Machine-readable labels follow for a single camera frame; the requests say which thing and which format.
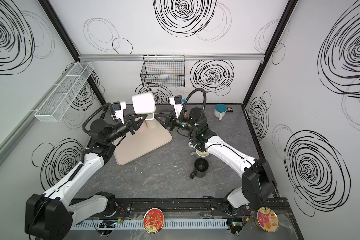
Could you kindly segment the white ribbed mug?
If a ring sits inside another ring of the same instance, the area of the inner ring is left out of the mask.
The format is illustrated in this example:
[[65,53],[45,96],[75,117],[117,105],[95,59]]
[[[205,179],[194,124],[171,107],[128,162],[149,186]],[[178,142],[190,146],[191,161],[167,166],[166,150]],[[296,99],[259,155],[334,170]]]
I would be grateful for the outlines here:
[[153,93],[143,93],[132,97],[133,108],[136,114],[151,114],[156,111]]

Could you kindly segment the grey mug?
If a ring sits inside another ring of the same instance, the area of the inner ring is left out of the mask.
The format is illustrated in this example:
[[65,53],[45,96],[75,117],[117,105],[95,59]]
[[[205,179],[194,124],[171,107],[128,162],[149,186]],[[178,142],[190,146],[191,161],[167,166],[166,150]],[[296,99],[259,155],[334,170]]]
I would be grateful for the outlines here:
[[199,150],[195,150],[194,152],[192,152],[190,154],[191,157],[196,157],[196,158],[205,158],[209,155],[208,152],[201,152]]

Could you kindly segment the black mug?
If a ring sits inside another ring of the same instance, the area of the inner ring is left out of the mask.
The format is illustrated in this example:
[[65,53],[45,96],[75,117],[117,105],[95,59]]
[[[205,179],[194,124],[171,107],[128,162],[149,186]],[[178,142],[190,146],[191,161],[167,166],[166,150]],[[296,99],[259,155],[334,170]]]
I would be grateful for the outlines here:
[[194,170],[190,174],[190,179],[203,178],[207,174],[209,163],[206,159],[198,158],[194,162]]

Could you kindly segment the cream mug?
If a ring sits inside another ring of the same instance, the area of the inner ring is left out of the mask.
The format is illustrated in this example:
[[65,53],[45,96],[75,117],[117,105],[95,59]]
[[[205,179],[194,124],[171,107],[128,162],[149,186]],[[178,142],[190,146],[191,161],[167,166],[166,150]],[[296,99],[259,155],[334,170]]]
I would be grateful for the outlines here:
[[151,113],[151,114],[148,114],[146,119],[145,119],[145,122],[146,122],[146,125],[148,127],[148,129],[155,129],[158,127],[158,122],[157,120],[155,119],[155,114],[154,113]]

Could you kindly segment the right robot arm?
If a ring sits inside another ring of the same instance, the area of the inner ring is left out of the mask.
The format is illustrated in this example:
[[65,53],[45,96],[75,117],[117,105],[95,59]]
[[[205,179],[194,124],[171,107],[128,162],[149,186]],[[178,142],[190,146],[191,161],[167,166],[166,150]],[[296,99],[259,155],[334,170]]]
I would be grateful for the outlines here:
[[187,114],[186,102],[181,96],[172,97],[170,104],[173,109],[154,113],[154,118],[170,131],[174,128],[187,131],[191,148],[217,157],[242,178],[241,187],[232,190],[225,197],[227,210],[244,205],[264,206],[266,199],[277,188],[268,161],[248,156],[223,141],[209,128],[205,109],[193,108]]

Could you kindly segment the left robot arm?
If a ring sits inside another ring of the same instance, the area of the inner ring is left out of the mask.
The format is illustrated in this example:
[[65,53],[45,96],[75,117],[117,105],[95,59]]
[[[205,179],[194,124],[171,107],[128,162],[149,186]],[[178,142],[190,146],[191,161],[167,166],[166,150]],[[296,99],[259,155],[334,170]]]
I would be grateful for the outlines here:
[[61,240],[74,225],[93,215],[112,217],[117,213],[115,196],[106,192],[76,204],[71,202],[89,178],[111,159],[117,147],[114,141],[122,141],[127,133],[134,134],[148,116],[123,116],[124,109],[120,102],[106,103],[84,121],[82,130],[91,142],[81,153],[79,163],[54,186],[41,195],[33,194],[26,202],[25,233],[29,237]]

